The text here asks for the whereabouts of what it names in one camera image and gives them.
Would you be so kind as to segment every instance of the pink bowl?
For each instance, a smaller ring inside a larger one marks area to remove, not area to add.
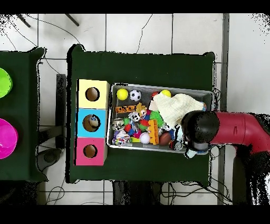
[[[17,130],[6,120],[0,119],[0,160],[13,153],[17,141]]]

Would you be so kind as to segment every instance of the pink box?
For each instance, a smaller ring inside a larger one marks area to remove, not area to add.
[[[93,145],[97,149],[93,158],[88,158],[84,154],[84,148],[87,145]],[[77,138],[76,164],[77,166],[103,166],[107,157],[107,145],[105,138]]]

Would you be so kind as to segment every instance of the blue box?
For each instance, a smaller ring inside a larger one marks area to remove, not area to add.
[[[83,120],[87,115],[96,115],[100,120],[100,126],[95,132],[88,132],[83,127]],[[106,125],[107,125],[107,110],[79,108],[77,137],[105,138]]]

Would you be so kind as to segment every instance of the yellow box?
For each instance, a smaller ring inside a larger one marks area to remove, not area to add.
[[[79,108],[107,109],[109,91],[110,84],[106,81],[79,79]]]

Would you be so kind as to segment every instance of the green bowl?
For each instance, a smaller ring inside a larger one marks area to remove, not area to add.
[[[12,79],[9,74],[0,68],[0,98],[6,96],[12,89]]]

